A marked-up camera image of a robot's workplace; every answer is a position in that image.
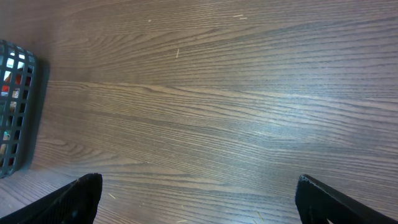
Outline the dark grey plastic basket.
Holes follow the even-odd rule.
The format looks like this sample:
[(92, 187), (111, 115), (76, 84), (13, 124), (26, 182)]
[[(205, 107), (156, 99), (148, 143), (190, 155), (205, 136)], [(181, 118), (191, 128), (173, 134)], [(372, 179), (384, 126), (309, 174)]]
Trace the dark grey plastic basket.
[(1, 41), (2, 179), (15, 173), (22, 163), (36, 70), (37, 59), (32, 52)]

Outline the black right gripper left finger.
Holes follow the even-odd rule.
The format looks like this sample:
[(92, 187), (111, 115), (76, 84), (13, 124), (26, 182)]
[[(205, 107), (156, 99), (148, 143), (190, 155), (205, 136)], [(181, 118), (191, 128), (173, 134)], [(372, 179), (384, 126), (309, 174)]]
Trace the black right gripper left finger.
[(1, 218), (1, 224), (92, 224), (102, 194), (101, 174), (86, 174)]

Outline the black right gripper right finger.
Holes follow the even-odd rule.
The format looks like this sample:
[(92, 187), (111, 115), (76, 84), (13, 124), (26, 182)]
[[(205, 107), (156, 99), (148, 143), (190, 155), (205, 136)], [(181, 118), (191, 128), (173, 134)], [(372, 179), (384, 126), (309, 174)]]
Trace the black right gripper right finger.
[(306, 174), (298, 178), (295, 204), (302, 223), (397, 224), (397, 220)]

